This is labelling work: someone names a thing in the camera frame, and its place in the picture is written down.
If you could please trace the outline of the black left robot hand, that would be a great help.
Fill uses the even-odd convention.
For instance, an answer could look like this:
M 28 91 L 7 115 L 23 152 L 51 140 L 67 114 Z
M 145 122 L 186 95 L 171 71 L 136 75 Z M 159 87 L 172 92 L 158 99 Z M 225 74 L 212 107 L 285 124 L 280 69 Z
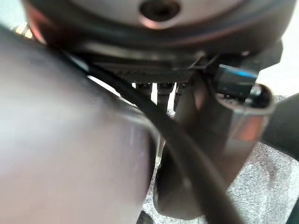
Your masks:
M 275 104 L 259 72 L 280 62 L 294 0 L 25 0 L 34 37 L 86 63 L 164 137 L 154 205 L 240 223 L 224 191 L 257 141 L 299 157 L 299 97 Z

